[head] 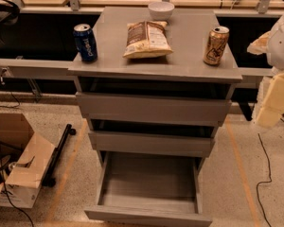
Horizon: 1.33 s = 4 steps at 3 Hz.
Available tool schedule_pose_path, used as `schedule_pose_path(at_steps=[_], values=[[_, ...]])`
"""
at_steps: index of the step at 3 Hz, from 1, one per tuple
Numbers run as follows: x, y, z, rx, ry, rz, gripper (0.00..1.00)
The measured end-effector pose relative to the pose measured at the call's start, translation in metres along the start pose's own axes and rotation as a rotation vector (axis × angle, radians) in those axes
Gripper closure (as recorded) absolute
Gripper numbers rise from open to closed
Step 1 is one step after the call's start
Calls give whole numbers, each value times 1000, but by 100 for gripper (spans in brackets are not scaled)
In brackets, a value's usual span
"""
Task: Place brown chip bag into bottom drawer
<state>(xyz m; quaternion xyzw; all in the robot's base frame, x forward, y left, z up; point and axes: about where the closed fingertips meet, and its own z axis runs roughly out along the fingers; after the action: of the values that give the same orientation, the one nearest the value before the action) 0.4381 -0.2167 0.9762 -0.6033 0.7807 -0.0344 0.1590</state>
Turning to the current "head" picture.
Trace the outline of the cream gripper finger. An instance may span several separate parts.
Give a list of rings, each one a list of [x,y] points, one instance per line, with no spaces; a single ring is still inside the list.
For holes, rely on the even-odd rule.
[[[264,77],[257,94],[256,124],[273,127],[284,114],[284,72]]]
[[[247,47],[247,51],[254,55],[261,55],[267,52],[267,44],[269,41],[270,32],[267,31],[250,43]]]

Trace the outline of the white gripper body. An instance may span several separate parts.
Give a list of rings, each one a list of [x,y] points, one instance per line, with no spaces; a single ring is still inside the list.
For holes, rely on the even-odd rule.
[[[279,70],[284,70],[284,14],[270,30],[267,43],[267,62]]]

